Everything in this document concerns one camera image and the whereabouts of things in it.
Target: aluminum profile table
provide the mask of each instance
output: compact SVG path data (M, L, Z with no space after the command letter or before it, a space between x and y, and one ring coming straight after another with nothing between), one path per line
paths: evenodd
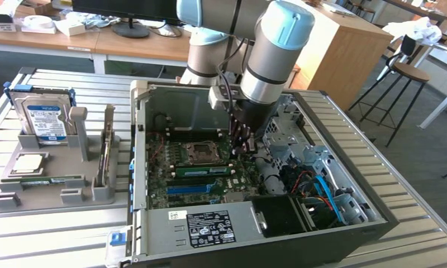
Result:
M116 202L97 207L0 214L0 267L104 267L105 235L125 225L131 147L131 76L36 70L13 83L73 87L77 105L88 108L89 134L103 128L107 103L116 105L120 143ZM447 225L368 142L332 100L320 92L304 100L362 171L400 224L379 241L327 267L447 267ZM17 145L21 125L5 97L0 99L0 175ZM316 143L318 135L310 131Z

